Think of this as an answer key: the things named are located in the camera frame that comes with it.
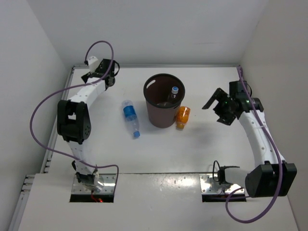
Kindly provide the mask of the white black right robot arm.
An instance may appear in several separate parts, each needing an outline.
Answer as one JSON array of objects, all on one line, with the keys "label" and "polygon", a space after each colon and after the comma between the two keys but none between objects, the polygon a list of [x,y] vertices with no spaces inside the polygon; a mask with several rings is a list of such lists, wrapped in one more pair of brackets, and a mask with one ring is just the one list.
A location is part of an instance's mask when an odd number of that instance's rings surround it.
[{"label": "white black right robot arm", "polygon": [[282,183],[279,196],[286,196],[297,174],[295,164],[287,163],[280,152],[275,152],[269,138],[271,134],[265,120],[264,108],[259,98],[249,99],[244,91],[247,82],[229,83],[229,92],[217,88],[203,109],[208,109],[214,101],[218,104],[214,112],[218,122],[231,125],[238,119],[249,140],[255,169],[245,171],[238,166],[221,166],[218,171],[219,184],[237,184],[246,189],[251,197],[273,197]]}]

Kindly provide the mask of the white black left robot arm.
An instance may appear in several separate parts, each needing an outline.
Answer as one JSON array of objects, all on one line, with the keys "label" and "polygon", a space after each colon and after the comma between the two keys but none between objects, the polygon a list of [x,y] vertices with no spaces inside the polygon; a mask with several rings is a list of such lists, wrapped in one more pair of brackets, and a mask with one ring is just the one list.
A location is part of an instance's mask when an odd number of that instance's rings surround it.
[{"label": "white black left robot arm", "polygon": [[109,59],[99,61],[94,56],[86,63],[89,70],[81,79],[87,86],[82,87],[68,100],[58,102],[57,132],[67,142],[75,158],[72,166],[76,171],[78,183],[97,192],[101,189],[98,168],[91,160],[86,142],[91,133],[89,108],[100,94],[115,84],[115,66],[120,65]]}]

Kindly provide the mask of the clear bottle blue label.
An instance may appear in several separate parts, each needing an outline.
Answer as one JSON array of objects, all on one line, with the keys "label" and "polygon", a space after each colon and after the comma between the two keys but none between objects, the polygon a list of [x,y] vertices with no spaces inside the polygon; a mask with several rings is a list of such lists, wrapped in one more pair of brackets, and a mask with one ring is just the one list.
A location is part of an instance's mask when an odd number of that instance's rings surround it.
[{"label": "clear bottle blue label", "polygon": [[126,127],[130,135],[137,139],[140,137],[140,124],[133,106],[132,101],[125,100],[122,102],[122,111],[125,118]]}]

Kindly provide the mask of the orange plastic bottle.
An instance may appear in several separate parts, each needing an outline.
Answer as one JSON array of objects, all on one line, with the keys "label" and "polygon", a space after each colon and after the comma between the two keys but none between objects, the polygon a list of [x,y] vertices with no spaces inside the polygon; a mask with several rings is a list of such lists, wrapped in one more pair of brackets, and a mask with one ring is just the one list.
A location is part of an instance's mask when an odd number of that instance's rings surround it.
[{"label": "orange plastic bottle", "polygon": [[191,109],[186,106],[181,106],[176,116],[176,128],[183,130],[189,120]]}]

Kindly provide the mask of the clear bottle white blue cap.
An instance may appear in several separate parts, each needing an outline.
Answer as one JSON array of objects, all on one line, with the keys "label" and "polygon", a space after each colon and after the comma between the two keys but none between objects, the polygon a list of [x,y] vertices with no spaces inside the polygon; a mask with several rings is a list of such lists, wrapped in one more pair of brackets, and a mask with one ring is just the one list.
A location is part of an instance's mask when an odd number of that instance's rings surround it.
[{"label": "clear bottle white blue cap", "polygon": [[160,102],[158,105],[163,107],[173,105],[177,101],[178,93],[179,93],[179,88],[172,87],[171,92],[168,94],[168,96],[165,99],[163,99],[163,101]]}]

